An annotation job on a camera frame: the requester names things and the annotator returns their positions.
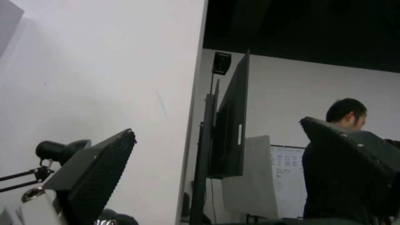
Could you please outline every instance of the man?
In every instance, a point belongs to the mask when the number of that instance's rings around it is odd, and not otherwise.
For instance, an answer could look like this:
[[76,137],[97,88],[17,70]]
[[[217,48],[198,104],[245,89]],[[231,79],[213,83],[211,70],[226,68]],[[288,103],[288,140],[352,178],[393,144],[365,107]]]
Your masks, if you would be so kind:
[[[366,118],[367,108],[352,98],[335,102],[326,113],[327,122],[353,130],[361,130]],[[400,142],[387,141],[400,148]],[[362,197],[327,176],[334,174],[335,168],[340,165],[327,165],[327,162],[320,160],[322,152],[310,144],[303,154],[304,179],[308,193],[303,217],[340,218],[370,224],[372,215],[364,206]]]

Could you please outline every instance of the dark shirt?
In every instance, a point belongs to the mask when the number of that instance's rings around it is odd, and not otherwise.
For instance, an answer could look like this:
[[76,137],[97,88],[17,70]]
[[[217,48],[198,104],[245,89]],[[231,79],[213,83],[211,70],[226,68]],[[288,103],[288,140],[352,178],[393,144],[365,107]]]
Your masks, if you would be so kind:
[[[400,142],[387,140],[400,148]],[[362,194],[354,194],[336,179],[332,179],[339,161],[324,161],[325,151],[319,151],[309,144],[303,154],[304,180],[307,189],[307,201],[303,217],[341,218],[370,224],[371,215],[362,202]]]

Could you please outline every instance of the metal ring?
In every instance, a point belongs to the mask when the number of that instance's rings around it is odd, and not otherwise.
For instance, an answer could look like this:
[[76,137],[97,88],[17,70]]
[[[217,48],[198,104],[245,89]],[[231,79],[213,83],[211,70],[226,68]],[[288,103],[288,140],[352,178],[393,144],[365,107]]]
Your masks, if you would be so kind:
[[44,189],[42,187],[35,187],[35,188],[32,188],[32,189],[28,190],[27,192],[25,192],[22,195],[21,200],[23,203],[26,203],[32,199],[35,199],[35,198],[41,196],[42,194],[44,194]]

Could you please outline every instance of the black hair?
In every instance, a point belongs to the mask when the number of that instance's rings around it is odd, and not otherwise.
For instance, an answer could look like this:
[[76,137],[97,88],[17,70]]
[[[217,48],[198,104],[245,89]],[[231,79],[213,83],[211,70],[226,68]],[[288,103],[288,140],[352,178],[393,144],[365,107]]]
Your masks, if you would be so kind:
[[338,100],[327,111],[326,121],[330,123],[338,122],[350,112],[354,113],[357,122],[361,116],[367,114],[367,108],[353,98]]

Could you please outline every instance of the cable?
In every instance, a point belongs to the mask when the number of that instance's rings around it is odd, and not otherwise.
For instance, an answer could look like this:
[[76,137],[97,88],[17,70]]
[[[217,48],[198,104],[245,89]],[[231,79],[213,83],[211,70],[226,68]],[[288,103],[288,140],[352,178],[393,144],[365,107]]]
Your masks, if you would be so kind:
[[214,207],[214,186],[212,185],[212,178],[211,180],[211,200],[212,200],[212,212],[214,213],[214,222],[217,224],[217,216],[215,215],[215,207]]

